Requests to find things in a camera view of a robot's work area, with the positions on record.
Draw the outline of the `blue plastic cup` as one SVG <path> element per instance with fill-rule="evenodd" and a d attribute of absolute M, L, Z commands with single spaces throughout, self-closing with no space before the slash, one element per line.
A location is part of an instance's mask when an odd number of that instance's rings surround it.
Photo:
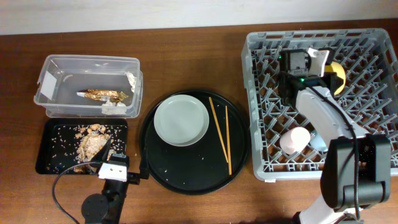
<path fill-rule="evenodd" d="M 310 133 L 309 144 L 314 148 L 314 150 L 319 152 L 327 152 L 328 147 L 326 146 L 322 137 L 317 133 L 316 130 Z"/>

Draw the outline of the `wooden chopstick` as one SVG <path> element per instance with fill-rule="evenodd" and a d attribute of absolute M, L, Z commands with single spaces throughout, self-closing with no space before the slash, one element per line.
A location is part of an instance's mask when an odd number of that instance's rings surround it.
<path fill-rule="evenodd" d="M 226 152 L 226 149 L 225 149 L 225 146 L 224 146 L 224 141 L 223 141 L 223 137 L 222 137 L 222 134 L 221 134 L 221 129 L 220 129 L 220 126 L 219 126 L 219 123 L 218 123 L 218 118 L 217 118 L 217 115 L 216 115 L 216 111 L 215 111 L 215 107 L 214 107 L 214 104 L 213 104 L 213 100 L 212 100 L 212 97 L 210 97 L 210 96 L 209 96 L 208 99 L 209 99 L 209 102 L 210 102 L 210 107 L 211 107 L 211 111 L 212 111 L 213 118 L 214 118 L 214 121 L 215 121 L 218 137 L 219 137 L 219 140 L 220 140 L 220 143 L 221 143 L 221 148 L 223 150 L 223 154 L 224 154 L 224 157 L 226 159 L 226 163 L 228 164 L 229 163 L 228 162 L 228 156 L 227 156 L 227 152 Z"/>
<path fill-rule="evenodd" d="M 228 174 L 232 175 L 232 162 L 231 162 L 231 146 L 230 146 L 230 136 L 229 136 L 229 116 L 228 116 L 228 106 L 225 106 L 225 122 L 226 122 L 226 143 L 227 143 L 227 157 L 228 157 Z"/>

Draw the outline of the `yellow bowl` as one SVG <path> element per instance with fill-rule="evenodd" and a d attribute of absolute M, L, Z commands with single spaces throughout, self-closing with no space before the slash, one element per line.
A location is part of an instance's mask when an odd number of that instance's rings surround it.
<path fill-rule="evenodd" d="M 341 78 L 341 92 L 346 85 L 346 73 L 343 66 L 337 62 L 332 62 L 330 65 L 325 66 L 324 75 L 326 73 L 336 73 Z"/>

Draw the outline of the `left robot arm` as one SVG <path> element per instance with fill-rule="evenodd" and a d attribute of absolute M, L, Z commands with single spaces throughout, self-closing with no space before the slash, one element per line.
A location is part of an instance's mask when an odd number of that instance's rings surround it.
<path fill-rule="evenodd" d="M 129 171 L 128 156 L 109 155 L 108 146 L 91 160 L 105 184 L 85 199 L 82 215 L 87 223 L 117 223 L 129 185 L 149 177 L 181 194 L 219 190 L 242 169 L 249 145 L 243 117 L 226 98 L 205 90 L 171 95 L 144 121 L 139 172 Z"/>

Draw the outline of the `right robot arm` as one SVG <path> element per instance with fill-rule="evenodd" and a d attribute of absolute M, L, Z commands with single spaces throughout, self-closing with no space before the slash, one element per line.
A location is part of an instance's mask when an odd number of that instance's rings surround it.
<path fill-rule="evenodd" d="M 334 99 L 346 72 L 331 48 L 281 51 L 277 75 L 281 103 L 307 118 L 328 151 L 320 179 L 321 196 L 294 215 L 295 223 L 362 223 L 360 211 L 391 194 L 391 146 L 371 134 Z"/>

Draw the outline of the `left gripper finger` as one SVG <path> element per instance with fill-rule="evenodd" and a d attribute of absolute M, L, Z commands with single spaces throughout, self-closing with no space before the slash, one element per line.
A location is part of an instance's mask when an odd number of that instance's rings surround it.
<path fill-rule="evenodd" d="M 91 158 L 91 162 L 106 162 L 111 147 L 112 139 L 108 139 L 106 144 Z"/>
<path fill-rule="evenodd" d="M 149 163 L 147 159 L 147 148 L 144 146 L 141 149 L 141 161 L 139 164 L 139 171 L 140 171 L 140 178 L 141 179 L 148 179 L 150 176 L 150 169 L 149 169 Z"/>

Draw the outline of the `pink plastic cup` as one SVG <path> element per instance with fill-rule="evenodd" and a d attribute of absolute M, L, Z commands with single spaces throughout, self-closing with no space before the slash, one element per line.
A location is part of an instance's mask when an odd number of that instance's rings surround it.
<path fill-rule="evenodd" d="M 310 133 L 303 127 L 296 127 L 280 137 L 280 147 L 287 154 L 302 151 L 310 142 Z"/>

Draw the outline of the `grey-green plate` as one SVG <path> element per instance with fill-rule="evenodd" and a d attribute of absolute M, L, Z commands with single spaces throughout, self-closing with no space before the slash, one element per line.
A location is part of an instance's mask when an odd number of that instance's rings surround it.
<path fill-rule="evenodd" d="M 207 132 L 210 117 L 206 106 L 190 95 L 174 95 L 157 107 L 154 127 L 158 136 L 172 146 L 198 142 Z"/>

